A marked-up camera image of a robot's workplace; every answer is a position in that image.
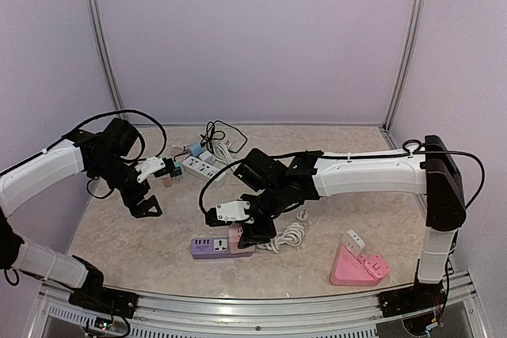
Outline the purple power strip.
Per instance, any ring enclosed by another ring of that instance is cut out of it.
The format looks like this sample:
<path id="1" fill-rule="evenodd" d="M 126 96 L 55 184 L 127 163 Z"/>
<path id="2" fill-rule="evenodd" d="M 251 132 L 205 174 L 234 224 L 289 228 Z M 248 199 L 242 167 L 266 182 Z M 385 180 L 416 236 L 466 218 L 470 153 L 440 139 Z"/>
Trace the purple power strip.
<path id="1" fill-rule="evenodd" d="M 198 237 L 191 240 L 191 255 L 194 260 L 219 260 L 250 257 L 254 247 L 240 249 L 228 237 Z"/>

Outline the pink plug adapter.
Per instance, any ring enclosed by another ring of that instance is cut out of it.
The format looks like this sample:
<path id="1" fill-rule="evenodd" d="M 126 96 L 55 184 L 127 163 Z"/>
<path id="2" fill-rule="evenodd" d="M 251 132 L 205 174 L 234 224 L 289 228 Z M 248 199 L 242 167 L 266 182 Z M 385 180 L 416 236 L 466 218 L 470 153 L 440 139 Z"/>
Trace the pink plug adapter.
<path id="1" fill-rule="evenodd" d="M 381 280 L 391 272 L 390 265 L 380 255 L 372 255 L 365 259 L 364 268 L 376 280 Z"/>

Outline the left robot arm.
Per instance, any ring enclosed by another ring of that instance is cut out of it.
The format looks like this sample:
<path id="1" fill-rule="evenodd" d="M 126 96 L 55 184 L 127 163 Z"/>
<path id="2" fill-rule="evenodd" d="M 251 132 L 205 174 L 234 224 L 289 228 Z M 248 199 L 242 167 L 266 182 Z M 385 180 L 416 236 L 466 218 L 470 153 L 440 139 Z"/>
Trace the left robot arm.
<path id="1" fill-rule="evenodd" d="M 65 181 L 85 175 L 101 180 L 109 193 L 117 192 L 135 218 L 158 217 L 162 209 L 150 194 L 150 177 L 170 168 L 165 148 L 146 156 L 147 143 L 124 115 L 128 110 L 106 112 L 82 121 L 71 131 L 1 172 L 1 269 L 57 283 L 80 295 L 94 310 L 111 302 L 104 275 L 86 260 L 69 256 L 15 231 L 15 213 L 45 196 L 65 189 Z"/>

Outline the white plug adapter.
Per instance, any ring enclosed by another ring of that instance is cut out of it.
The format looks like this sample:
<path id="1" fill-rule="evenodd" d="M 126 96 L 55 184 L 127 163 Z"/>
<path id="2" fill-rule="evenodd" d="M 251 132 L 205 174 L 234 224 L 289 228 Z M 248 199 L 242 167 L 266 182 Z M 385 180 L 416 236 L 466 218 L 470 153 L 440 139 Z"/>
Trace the white plug adapter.
<path id="1" fill-rule="evenodd" d="M 359 257 L 366 248 L 364 240 L 354 230 L 347 230 L 341 243 L 354 257 Z"/>

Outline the pink triangular power strip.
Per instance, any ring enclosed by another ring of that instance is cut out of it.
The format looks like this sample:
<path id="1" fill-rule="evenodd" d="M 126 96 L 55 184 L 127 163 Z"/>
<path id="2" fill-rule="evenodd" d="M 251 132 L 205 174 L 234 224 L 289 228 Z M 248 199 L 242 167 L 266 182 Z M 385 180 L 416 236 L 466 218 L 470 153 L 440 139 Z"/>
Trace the pink triangular power strip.
<path id="1" fill-rule="evenodd" d="M 367 257 L 354 257 L 343 245 L 340 245 L 330 274 L 330 283 L 343 287 L 373 287 L 381 282 L 371 277 L 364 268 Z"/>

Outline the pink cube socket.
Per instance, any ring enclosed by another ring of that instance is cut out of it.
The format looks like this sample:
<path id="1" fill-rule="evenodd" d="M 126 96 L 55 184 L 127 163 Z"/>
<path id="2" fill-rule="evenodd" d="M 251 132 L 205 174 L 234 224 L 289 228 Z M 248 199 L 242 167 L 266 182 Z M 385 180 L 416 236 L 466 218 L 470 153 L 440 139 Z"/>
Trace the pink cube socket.
<path id="1" fill-rule="evenodd" d="M 240 238 L 242 236 L 242 227 L 239 224 L 234 223 L 234 224 L 231 224 L 230 226 L 228 226 L 227 233 L 228 233 L 230 251 L 233 256 L 248 257 L 248 256 L 252 256 L 254 254 L 254 250 L 255 250 L 254 246 L 250 246 L 245 249 L 240 249 L 238 247 L 238 243 L 239 243 Z"/>

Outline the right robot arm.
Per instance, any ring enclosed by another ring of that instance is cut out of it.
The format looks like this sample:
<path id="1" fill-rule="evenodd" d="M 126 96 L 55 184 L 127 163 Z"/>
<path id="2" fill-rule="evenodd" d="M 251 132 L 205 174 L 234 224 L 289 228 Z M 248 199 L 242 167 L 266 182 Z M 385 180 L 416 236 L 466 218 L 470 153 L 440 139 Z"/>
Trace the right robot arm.
<path id="1" fill-rule="evenodd" d="M 441 293 L 452 243 L 475 197 L 466 199 L 455 156 L 481 160 L 474 154 L 449 150 L 437 135 L 409 139 L 398 150 L 335 154 L 321 150 L 269 155 L 253 148 L 228 166 L 253 194 L 210 209 L 202 187 L 198 206 L 208 226 L 242 225 L 240 242 L 251 246 L 274 238 L 275 218 L 323 197 L 363 192 L 401 192 L 426 198 L 425 240 L 415 280 L 405 301 L 420 310 Z"/>

